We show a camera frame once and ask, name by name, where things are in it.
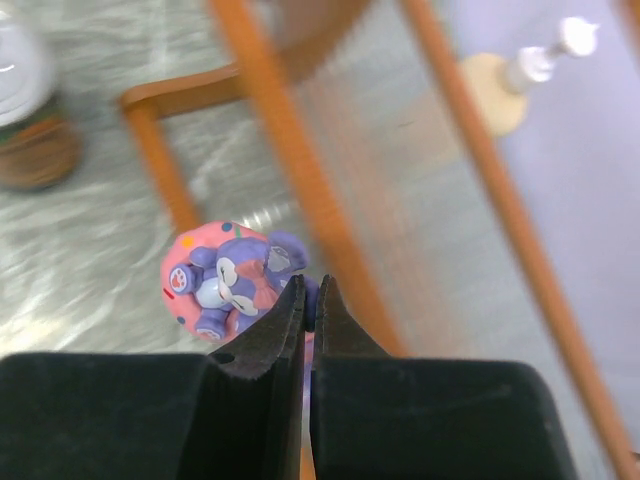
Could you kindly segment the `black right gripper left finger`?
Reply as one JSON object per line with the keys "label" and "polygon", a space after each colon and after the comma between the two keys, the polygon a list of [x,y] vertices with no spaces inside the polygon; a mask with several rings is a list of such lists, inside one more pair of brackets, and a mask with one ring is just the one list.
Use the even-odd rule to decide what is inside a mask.
{"label": "black right gripper left finger", "polygon": [[210,354],[1,362],[5,479],[295,479],[305,283]]}

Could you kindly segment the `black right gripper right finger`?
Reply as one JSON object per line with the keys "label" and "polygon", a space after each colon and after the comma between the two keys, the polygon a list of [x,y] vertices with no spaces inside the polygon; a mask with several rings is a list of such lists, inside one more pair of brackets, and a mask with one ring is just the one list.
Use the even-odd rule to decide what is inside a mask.
{"label": "black right gripper right finger", "polygon": [[320,479],[574,479],[549,388],[514,361],[399,358],[320,287],[310,433]]}

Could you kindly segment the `purple bunny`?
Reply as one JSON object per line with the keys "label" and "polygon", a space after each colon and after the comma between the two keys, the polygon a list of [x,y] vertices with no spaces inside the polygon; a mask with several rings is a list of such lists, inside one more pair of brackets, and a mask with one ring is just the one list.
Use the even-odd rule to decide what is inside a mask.
{"label": "purple bunny", "polygon": [[309,263],[304,243],[291,233],[211,222],[174,241],[161,263],[161,290],[191,334],[227,342],[264,317]]}

